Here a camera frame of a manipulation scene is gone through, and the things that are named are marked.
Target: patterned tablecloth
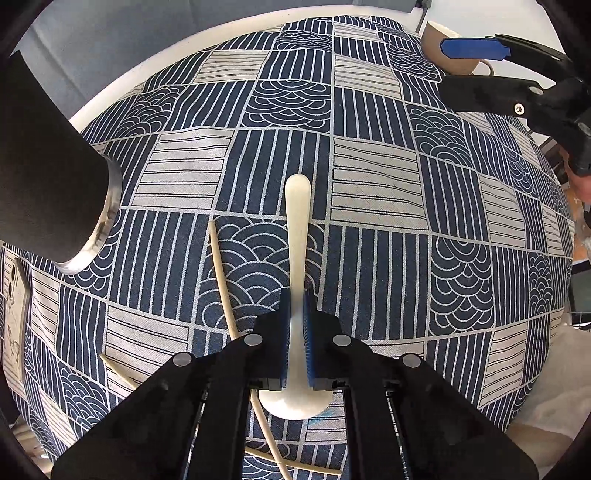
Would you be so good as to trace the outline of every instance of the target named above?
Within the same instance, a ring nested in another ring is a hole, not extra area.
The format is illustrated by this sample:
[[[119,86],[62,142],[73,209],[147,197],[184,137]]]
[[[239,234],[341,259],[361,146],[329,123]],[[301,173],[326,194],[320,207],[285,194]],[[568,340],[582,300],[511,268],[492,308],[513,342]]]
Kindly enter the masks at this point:
[[[573,222],[522,123],[454,113],[419,39],[381,17],[309,18],[153,75],[84,131],[121,165],[123,206],[81,274],[7,245],[33,287],[24,382],[7,377],[52,458],[173,353],[228,341],[207,222],[240,330],[288,284],[283,186],[311,181],[307,283],[346,333],[423,356],[500,428],[540,372],[567,291]],[[342,399],[271,418],[290,459],[342,468]],[[265,449],[255,419],[248,443]],[[247,457],[246,478],[278,479]],[[300,471],[297,478],[308,475]]]

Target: wave pattern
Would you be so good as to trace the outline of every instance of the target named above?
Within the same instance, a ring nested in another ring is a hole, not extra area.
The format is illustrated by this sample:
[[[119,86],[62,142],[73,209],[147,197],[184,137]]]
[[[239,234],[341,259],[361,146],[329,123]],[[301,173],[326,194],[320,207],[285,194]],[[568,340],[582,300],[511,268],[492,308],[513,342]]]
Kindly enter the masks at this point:
[[[111,282],[113,261],[115,260],[115,251],[119,241],[119,232],[121,230],[121,218],[121,212],[118,212],[104,247],[100,249],[100,252],[92,263],[76,275],[64,275],[63,278],[66,283],[98,297],[104,298],[107,296],[109,283]]]
[[[306,48],[309,50],[332,51],[332,38],[311,31],[282,31],[275,40],[277,50]]]
[[[404,72],[431,82],[441,82],[441,70],[422,55],[418,55],[416,51],[408,51],[392,45],[388,45],[387,49],[394,72]]]
[[[487,245],[433,238],[431,319],[433,335],[494,325],[491,253]]]
[[[160,132],[184,86],[171,85],[139,95],[115,132],[118,138]]]
[[[421,152],[464,167],[471,166],[472,159],[466,145],[461,118],[414,105],[408,108],[408,117],[417,148]]]
[[[59,368],[65,411],[74,432],[80,438],[109,413],[106,391],[62,362]]]
[[[550,311],[553,289],[548,257],[529,253],[528,267],[530,278],[530,314],[535,317]]]
[[[264,80],[256,84],[242,123],[246,127],[299,127],[330,131],[330,88],[305,80]]]
[[[234,316],[239,330],[252,329],[257,315],[274,310],[280,290],[289,285],[287,227],[283,220],[265,221],[221,216],[218,239]],[[318,293],[324,233],[311,224],[308,231],[306,286]],[[225,329],[213,260],[208,249],[197,299],[196,322]]]

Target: black cylinder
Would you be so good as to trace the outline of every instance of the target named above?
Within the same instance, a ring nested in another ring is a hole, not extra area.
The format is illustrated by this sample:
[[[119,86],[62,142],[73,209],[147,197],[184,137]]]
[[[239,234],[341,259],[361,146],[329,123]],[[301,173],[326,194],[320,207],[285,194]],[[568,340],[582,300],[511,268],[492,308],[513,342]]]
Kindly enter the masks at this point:
[[[108,186],[106,159],[13,54],[0,71],[0,239],[67,262],[95,230]]]

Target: blue clip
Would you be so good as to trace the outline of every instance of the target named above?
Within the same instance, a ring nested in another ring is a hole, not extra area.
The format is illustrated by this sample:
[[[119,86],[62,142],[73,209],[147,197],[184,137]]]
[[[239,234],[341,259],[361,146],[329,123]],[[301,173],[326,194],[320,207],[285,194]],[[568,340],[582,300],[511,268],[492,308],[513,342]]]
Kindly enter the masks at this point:
[[[450,59],[504,60],[511,49],[495,38],[446,38],[441,52]]]

